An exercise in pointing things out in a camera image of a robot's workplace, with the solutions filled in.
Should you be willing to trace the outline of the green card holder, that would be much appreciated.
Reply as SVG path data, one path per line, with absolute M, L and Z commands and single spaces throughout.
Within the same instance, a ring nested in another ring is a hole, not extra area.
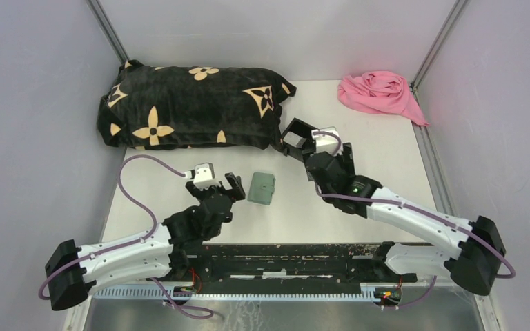
M 275 193 L 275 176 L 265 172 L 254 172 L 247 200 L 260 205 L 270 205 Z

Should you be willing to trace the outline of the black card box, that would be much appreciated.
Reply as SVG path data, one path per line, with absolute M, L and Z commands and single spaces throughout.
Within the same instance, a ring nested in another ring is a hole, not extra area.
M 282 133 L 281 153 L 287 157 L 305 162 L 315 151 L 313 133 L 318 128 L 303 120 L 293 118 Z

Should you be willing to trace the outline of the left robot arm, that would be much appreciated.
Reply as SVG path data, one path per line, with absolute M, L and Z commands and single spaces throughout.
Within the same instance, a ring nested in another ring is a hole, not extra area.
M 233 219 L 233 204 L 246 197 L 241 177 L 232 172 L 224 177 L 229 189 L 217 183 L 200 190 L 188 182 L 186 188 L 199 203 L 138 234 L 91 245 L 77 246 L 72 239 L 60 243 L 45 265 L 40 290 L 48 293 L 41 299 L 60 311 L 114 285 L 166 276 L 184 279 L 190 270 L 187 254 L 219 236 L 222 225 Z

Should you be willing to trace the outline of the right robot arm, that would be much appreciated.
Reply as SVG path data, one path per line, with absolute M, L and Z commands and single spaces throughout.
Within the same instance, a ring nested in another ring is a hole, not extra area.
M 377 280 L 389 281 L 397 274 L 448 277 L 466 291 L 487 296 L 496 280 L 516 275 L 492 219 L 479 216 L 471 221 L 409 201 L 379 181 L 357 175 L 348 148 L 337 155 L 304 152 L 303 159 L 324 202 L 426 241 L 426 245 L 382 244 L 379 258 L 371 262 Z

